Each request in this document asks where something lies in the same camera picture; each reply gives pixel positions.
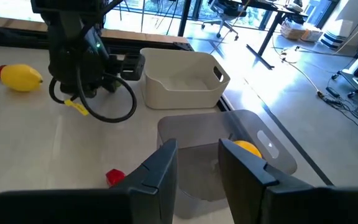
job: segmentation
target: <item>desk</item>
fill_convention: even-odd
[[[235,2],[238,2],[239,4],[243,4],[241,0],[233,0]],[[179,33],[178,36],[183,37],[183,34],[185,33],[185,27],[186,27],[186,22],[187,22],[187,16],[188,16],[188,11],[190,9],[190,2],[191,0],[185,0],[185,5],[183,8],[183,14],[181,16],[181,21],[180,21],[180,26],[179,26]],[[307,18],[308,15],[304,14],[304,13],[295,13],[292,11],[289,11],[288,9],[286,9],[284,6],[278,5],[278,4],[269,4],[269,3],[262,3],[262,2],[258,2],[255,0],[251,0],[251,2],[248,4],[248,7],[254,7],[257,9],[265,9],[267,11],[273,11],[273,12],[277,12],[277,15],[273,21],[272,26],[270,27],[270,29],[267,32],[267,35],[265,37],[264,42],[262,43],[262,45],[260,46],[260,49],[258,52],[256,52],[251,46],[247,45],[247,48],[268,68],[268,69],[272,69],[273,66],[271,66],[269,63],[267,63],[263,58],[262,55],[266,49],[267,44],[269,43],[270,39],[273,36],[273,33],[275,31],[275,29],[277,28],[278,24],[281,24],[283,22],[283,20],[289,16],[289,15],[300,15],[304,18]]]

